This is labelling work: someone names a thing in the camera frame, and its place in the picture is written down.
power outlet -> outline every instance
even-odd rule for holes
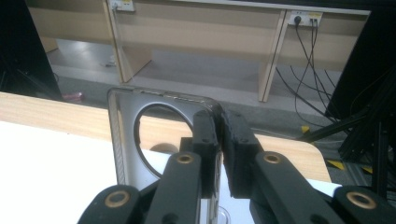
[[[134,2],[132,0],[110,0],[113,9],[120,11],[134,11]]]
[[[318,24],[314,23],[314,26],[319,26],[323,12],[312,12],[312,11],[297,11],[293,10],[290,15],[289,25],[295,25],[294,18],[301,17],[299,26],[312,26],[311,20],[317,20]]]

floor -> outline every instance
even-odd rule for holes
[[[58,40],[58,46],[58,49],[48,53],[48,58],[53,72],[59,78],[62,93],[81,91],[85,97],[82,102],[84,105],[106,108],[107,91],[120,85],[111,46],[68,40]],[[122,85],[211,97],[225,108],[242,113],[254,132],[266,135],[295,138],[302,135],[303,125],[308,125],[313,131],[319,126],[330,124],[318,112],[295,100],[278,74],[275,75],[268,102],[259,102],[259,66],[259,62],[254,61],[154,50],[151,62]],[[296,90],[299,81],[293,76],[290,67],[280,65],[277,68]],[[292,68],[297,77],[302,76],[304,68]],[[327,71],[328,77],[323,70],[317,72],[326,91],[332,94],[332,83],[336,84],[340,72]],[[315,87],[312,71],[307,72],[304,82]],[[322,94],[322,103],[318,93],[304,85],[300,87],[299,94],[321,111],[325,110],[324,106],[329,102]],[[305,120],[299,117],[296,110]],[[339,133],[314,144],[326,159],[337,160],[337,148],[344,138]],[[333,182],[353,184],[346,172],[331,166],[328,169]]]

wall outlet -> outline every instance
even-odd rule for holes
[[[289,25],[295,25],[294,18],[301,17],[300,26],[312,26],[312,20],[316,19],[318,24],[314,23],[314,26],[319,26],[323,12],[312,12],[312,11],[297,11],[293,10],[290,15]]]
[[[132,0],[110,0],[111,7],[120,11],[134,11],[134,2]]]

